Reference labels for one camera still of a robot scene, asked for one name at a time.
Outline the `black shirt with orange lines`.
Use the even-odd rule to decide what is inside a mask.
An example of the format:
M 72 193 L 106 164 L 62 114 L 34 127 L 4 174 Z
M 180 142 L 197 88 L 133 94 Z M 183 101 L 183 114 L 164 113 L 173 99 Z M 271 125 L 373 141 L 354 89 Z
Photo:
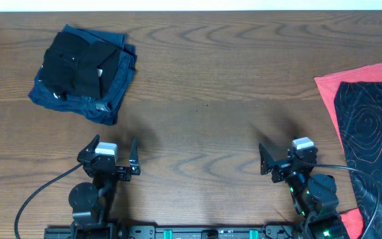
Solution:
M 334 107 L 367 238 L 382 238 L 382 82 L 342 82 Z

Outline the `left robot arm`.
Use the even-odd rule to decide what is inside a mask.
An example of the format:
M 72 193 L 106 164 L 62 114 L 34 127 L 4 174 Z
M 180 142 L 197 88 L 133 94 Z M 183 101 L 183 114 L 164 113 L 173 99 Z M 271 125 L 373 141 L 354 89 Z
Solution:
M 96 135 L 79 153 L 77 161 L 92 182 L 76 185 L 69 194 L 72 207 L 73 238 L 128 238 L 128 229 L 110 210 L 119 181 L 130 181 L 141 174 L 137 139 L 134 139 L 128 166 L 117 165 L 117 144 L 99 140 Z

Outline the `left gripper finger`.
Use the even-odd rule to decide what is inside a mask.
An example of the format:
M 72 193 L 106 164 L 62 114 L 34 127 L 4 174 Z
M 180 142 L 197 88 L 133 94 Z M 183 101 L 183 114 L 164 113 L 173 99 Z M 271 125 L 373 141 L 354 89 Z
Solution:
M 94 152 L 98 144 L 99 144 L 99 134 L 96 134 L 95 137 L 91 140 L 91 142 L 84 147 L 84 151 Z
M 129 155 L 129 163 L 131 168 L 139 168 L 139 156 L 137 152 L 137 138 L 133 140 L 131 152 Z

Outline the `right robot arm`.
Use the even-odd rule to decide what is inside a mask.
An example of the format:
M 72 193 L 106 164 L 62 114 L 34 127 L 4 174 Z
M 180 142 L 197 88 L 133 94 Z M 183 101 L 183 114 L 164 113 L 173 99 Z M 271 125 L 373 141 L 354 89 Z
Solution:
M 284 182 L 290 189 L 295 211 L 304 217 L 290 238 L 349 238 L 336 208 L 339 199 L 333 176 L 311 172 L 317 164 L 318 149 L 309 138 L 296 139 L 286 159 L 275 161 L 263 144 L 259 144 L 261 174 L 271 174 L 274 183 Z

